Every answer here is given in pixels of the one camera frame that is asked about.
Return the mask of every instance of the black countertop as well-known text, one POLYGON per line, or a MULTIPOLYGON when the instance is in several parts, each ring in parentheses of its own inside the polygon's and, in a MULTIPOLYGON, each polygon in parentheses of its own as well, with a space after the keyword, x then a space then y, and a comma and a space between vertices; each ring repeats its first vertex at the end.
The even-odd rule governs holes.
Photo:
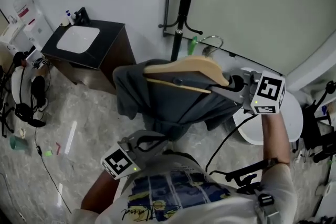
POLYGON ((89 68, 99 69, 114 40, 119 32, 125 27, 125 24, 103 20, 91 20, 90 25, 84 27, 98 28, 100 32, 89 49, 81 54, 61 50, 56 47, 61 37, 70 27, 72 27, 72 25, 66 27, 59 26, 49 38, 41 52, 47 57, 50 56, 89 68))

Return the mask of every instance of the gray tiled floor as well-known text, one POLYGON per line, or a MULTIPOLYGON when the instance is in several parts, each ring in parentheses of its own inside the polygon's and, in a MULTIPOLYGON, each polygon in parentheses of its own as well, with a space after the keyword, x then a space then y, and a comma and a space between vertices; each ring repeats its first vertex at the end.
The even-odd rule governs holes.
MULTIPOLYGON (((121 137, 142 129, 140 115, 134 120, 117 113, 116 97, 104 92, 93 91, 85 86, 75 86, 56 69, 51 71, 52 83, 48 92, 49 106, 45 111, 47 125, 37 130, 37 143, 43 152, 52 150, 52 156, 44 156, 46 166, 56 185, 62 184, 62 195, 71 210, 80 206, 81 200, 102 171, 100 157, 121 137), (77 122, 69 154, 65 146, 71 127, 77 122), (56 142, 61 144, 56 155, 56 142)), ((18 129, 27 131, 29 150, 13 151, 8 138, 1 137, 0 172, 7 176, 10 192, 16 208, 27 219, 27 223, 60 221, 69 223, 70 214, 59 202, 58 193, 46 173, 34 144, 34 128, 13 119, 15 134, 18 129)), ((192 154, 202 167, 225 137, 224 127, 211 132, 204 123, 193 125, 174 147, 192 154)), ((216 168, 232 171, 262 159, 262 147, 243 144, 233 138, 214 158, 210 170, 216 168)), ((315 188, 327 173, 326 162, 314 164, 310 159, 292 168, 295 187, 299 195, 296 220, 309 217, 318 201, 315 188)), ((216 180, 224 183, 222 176, 216 180)), ((12 223, 22 223, 13 209, 3 179, 0 178, 0 207, 12 223)))

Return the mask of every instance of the white stool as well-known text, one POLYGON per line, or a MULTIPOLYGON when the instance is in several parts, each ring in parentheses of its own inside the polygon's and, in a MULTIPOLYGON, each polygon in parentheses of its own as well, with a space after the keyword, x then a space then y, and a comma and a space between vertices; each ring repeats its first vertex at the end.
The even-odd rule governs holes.
MULTIPOLYGON (((289 142, 295 142, 299 139, 303 127, 303 116, 300 104, 291 93, 286 92, 280 110, 285 122, 289 142)), ((244 114, 243 112, 244 109, 239 109, 233 115, 236 126, 240 125, 243 120, 251 117, 251 114, 244 114)), ((248 143, 253 145, 263 145, 264 137, 261 115, 249 120, 238 130, 248 143)))

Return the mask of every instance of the sink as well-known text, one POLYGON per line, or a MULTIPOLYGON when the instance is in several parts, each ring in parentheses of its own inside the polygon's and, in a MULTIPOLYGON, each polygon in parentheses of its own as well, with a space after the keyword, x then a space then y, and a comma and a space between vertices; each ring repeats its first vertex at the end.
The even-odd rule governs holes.
POLYGON ((98 28, 71 26, 56 45, 57 49, 82 54, 99 34, 98 28))

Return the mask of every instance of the green object on floor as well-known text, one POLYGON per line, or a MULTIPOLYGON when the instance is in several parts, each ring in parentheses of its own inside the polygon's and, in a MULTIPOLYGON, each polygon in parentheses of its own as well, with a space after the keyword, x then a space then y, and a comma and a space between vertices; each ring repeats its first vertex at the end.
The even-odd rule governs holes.
POLYGON ((45 151, 44 152, 44 155, 46 155, 46 156, 52 156, 52 154, 53 154, 52 151, 45 151))
POLYGON ((16 151, 26 150, 28 148, 27 140, 17 137, 15 135, 12 135, 10 137, 9 144, 11 145, 11 148, 16 151))
POLYGON ((188 44, 188 55, 192 55, 197 45, 197 37, 193 37, 193 40, 188 44))

